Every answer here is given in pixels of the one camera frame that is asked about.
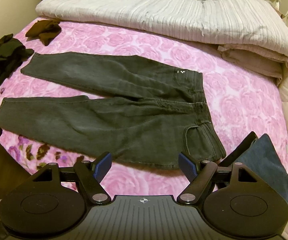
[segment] blue gripper pad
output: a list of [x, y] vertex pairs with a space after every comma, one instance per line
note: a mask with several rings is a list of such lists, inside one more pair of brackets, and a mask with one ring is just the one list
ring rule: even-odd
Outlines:
[[197, 177], [196, 165], [182, 153], [179, 154], [179, 167], [189, 182]]
[[100, 183], [112, 166], [112, 155], [108, 153], [102, 160], [97, 163], [94, 169], [94, 178]]

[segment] pink floral bedsheet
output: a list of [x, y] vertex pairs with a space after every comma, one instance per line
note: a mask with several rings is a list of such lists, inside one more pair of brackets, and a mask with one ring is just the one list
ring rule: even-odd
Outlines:
[[[184, 42], [95, 23], [61, 22], [62, 32], [45, 47], [40, 40], [27, 41], [25, 38], [25, 33], [34, 22], [15, 35], [15, 38], [27, 48], [41, 54], [67, 51], [109, 55], [137, 54], [172, 66], [202, 72], [214, 127], [227, 153], [234, 150], [250, 131], [255, 131], [258, 136], [267, 133], [288, 172], [288, 135], [279, 91], [272, 79], [224, 61], [213, 45]], [[25, 76], [20, 73], [20, 68], [1, 85], [0, 104], [4, 97], [71, 97], [84, 94], [89, 98], [99, 98]], [[0, 143], [31, 174], [50, 162], [57, 162], [60, 167], [65, 167], [72, 166], [76, 160], [92, 160], [88, 156], [44, 145], [8, 131], [3, 131]], [[177, 197], [188, 185], [188, 180], [181, 171], [134, 168], [113, 163], [101, 184], [111, 197], [115, 194], [172, 194]], [[66, 186], [75, 188], [70, 183]]]

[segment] black jeans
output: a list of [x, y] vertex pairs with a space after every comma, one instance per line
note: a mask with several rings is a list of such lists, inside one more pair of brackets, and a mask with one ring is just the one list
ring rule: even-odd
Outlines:
[[89, 156], [177, 169], [178, 154], [226, 156], [212, 125], [202, 74], [140, 56], [35, 54], [21, 72], [110, 96], [4, 98], [0, 127]]

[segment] striped white comforter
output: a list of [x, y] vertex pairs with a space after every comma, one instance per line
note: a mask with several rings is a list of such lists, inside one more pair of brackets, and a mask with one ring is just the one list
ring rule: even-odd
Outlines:
[[264, 0], [43, 0], [36, 11], [187, 41], [257, 45], [288, 57], [288, 28]]

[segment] back pocket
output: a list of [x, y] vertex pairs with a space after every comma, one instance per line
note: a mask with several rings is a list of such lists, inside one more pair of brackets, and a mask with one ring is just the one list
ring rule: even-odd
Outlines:
[[197, 161], [217, 161], [226, 156], [225, 149], [210, 122], [187, 127], [184, 131], [184, 145], [185, 150]]

